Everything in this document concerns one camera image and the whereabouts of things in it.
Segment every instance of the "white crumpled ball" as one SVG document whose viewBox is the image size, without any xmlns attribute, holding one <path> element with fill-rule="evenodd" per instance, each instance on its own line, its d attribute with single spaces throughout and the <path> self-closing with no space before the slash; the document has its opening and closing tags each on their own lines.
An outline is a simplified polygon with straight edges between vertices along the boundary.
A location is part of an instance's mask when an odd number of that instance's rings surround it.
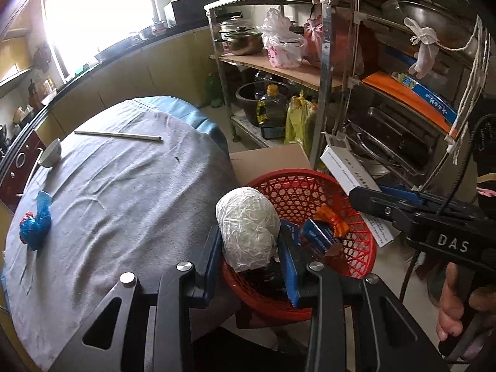
<svg viewBox="0 0 496 372">
<path fill-rule="evenodd" d="M 224 257 L 236 272 L 265 267 L 277 251 L 281 221 L 272 203 L 251 187 L 222 197 L 215 215 L 224 241 Z"/>
</svg>

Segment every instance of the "white bowl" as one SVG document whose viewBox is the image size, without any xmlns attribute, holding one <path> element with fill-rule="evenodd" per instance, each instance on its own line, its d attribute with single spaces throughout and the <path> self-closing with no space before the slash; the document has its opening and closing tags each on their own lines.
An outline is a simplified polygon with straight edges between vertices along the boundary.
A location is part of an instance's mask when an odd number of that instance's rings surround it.
<svg viewBox="0 0 496 372">
<path fill-rule="evenodd" d="M 60 139 L 56 139 L 50 143 L 46 150 L 41 154 L 38 164 L 43 167 L 53 167 L 59 163 L 62 154 L 62 145 Z"/>
</svg>

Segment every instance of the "cardboard box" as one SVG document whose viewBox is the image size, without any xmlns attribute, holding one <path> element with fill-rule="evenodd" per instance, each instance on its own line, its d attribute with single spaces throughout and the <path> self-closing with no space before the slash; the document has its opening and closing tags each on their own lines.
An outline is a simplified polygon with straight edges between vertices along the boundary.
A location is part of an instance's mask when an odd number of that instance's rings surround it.
<svg viewBox="0 0 496 372">
<path fill-rule="evenodd" d="M 346 194 L 349 195 L 350 191 L 358 186 L 380 191 L 372 176 L 347 148 L 327 146 L 321 156 L 321 160 Z M 372 235 L 374 235 L 379 247 L 383 247 L 393 241 L 394 235 L 385 221 L 363 213 L 360 213 L 360 215 Z"/>
<path fill-rule="evenodd" d="M 242 186 L 259 176 L 280 169 L 312 169 L 299 144 L 234 152 L 230 157 L 234 174 Z"/>
</svg>

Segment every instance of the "white box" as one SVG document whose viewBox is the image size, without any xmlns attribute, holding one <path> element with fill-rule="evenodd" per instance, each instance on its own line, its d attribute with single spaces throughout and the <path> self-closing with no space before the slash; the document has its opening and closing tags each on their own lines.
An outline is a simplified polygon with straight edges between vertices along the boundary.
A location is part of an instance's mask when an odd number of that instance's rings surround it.
<svg viewBox="0 0 496 372">
<path fill-rule="evenodd" d="M 347 148 L 327 146 L 321 160 L 347 195 L 358 186 L 380 191 L 372 176 Z M 360 215 L 379 247 L 386 246 L 394 239 L 388 222 L 367 214 L 360 213 Z"/>
</svg>

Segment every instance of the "hand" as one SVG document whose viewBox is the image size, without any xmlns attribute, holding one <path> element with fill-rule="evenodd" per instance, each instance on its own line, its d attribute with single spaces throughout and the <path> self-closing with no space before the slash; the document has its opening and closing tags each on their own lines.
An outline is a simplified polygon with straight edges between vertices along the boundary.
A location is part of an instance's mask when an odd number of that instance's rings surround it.
<svg viewBox="0 0 496 372">
<path fill-rule="evenodd" d="M 459 336 L 463 331 L 460 319 L 463 315 L 463 303 L 456 295 L 456 280 L 458 271 L 454 263 L 449 263 L 446 268 L 446 281 L 442 287 L 439 316 L 437 318 L 436 332 L 440 341 L 444 341 L 449 335 Z M 469 305 L 479 312 L 489 312 L 491 315 L 484 324 L 485 332 L 496 325 L 496 286 L 487 285 L 476 289 L 469 298 Z M 475 339 L 474 345 L 470 346 L 464 358 L 471 359 L 482 348 L 483 342 L 480 338 Z"/>
</svg>

